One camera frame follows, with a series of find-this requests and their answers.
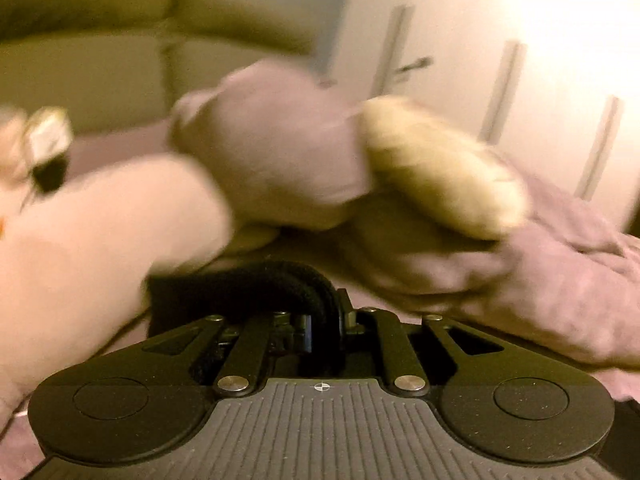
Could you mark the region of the pink fuzzy bed blanket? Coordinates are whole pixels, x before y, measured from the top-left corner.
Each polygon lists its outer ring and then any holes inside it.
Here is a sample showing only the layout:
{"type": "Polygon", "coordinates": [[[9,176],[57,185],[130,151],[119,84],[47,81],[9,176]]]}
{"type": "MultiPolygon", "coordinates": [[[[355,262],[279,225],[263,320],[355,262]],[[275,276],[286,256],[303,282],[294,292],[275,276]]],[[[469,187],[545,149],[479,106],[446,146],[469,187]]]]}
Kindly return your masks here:
{"type": "Polygon", "coordinates": [[[1,430],[25,479],[634,479],[639,244],[533,177],[501,242],[392,188],[315,236],[388,300],[262,252],[178,154],[1,229],[1,430]]]}

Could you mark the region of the cream plush toy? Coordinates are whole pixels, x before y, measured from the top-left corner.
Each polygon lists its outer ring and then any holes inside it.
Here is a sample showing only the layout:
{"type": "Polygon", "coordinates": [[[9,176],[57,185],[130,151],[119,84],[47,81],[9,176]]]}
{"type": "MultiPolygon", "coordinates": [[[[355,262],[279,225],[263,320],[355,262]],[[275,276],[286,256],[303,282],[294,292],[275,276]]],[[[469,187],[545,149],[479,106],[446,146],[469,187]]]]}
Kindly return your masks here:
{"type": "Polygon", "coordinates": [[[512,166],[415,100],[367,100],[360,124],[373,169],[442,226],[501,240],[526,222],[530,198],[512,166]]]}

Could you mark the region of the pink crumpled duvet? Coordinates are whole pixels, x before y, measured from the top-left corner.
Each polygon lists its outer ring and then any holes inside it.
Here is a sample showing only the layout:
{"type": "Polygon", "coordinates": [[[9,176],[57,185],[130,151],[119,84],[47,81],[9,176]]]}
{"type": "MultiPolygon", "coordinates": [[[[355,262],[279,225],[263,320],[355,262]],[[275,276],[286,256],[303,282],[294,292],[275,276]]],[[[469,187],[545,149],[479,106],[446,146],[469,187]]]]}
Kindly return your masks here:
{"type": "Polygon", "coordinates": [[[170,142],[228,198],[234,252],[283,228],[316,231],[398,307],[486,325],[579,362],[638,366],[634,238],[503,156],[525,182],[526,222],[501,240],[450,230],[373,169],[361,107],[299,65],[262,60],[178,99],[170,142]]]}

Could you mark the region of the white wardrobe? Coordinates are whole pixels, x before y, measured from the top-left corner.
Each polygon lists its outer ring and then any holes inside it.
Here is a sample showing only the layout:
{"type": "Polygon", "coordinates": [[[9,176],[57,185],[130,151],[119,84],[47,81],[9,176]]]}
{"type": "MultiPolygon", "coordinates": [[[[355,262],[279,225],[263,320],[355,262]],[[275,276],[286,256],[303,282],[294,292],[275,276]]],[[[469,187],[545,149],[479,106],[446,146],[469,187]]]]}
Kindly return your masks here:
{"type": "Polygon", "coordinates": [[[639,0],[347,0],[331,76],[412,96],[625,229],[639,203],[639,0]]]}

